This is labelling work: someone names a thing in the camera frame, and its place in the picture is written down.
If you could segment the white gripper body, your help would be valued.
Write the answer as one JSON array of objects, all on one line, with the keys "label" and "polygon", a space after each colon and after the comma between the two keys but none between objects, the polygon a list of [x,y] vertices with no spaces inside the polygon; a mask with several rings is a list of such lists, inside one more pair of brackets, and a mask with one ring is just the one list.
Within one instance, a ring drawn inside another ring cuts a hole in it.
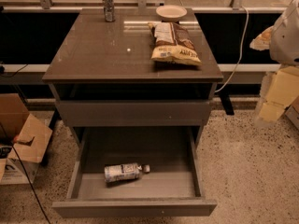
[{"label": "white gripper body", "polygon": [[299,0],[292,0],[276,20],[269,50],[272,60],[281,64],[299,65]]}]

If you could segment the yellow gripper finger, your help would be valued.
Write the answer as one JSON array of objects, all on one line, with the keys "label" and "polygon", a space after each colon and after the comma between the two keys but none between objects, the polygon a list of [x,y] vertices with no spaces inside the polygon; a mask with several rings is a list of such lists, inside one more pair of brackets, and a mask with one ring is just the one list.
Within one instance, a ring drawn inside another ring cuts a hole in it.
[{"label": "yellow gripper finger", "polygon": [[263,78],[260,99],[255,109],[255,125],[269,127],[276,123],[298,96],[298,67],[286,66],[267,73]]},{"label": "yellow gripper finger", "polygon": [[258,51],[269,49],[272,30],[272,26],[266,28],[250,42],[249,47]]}]

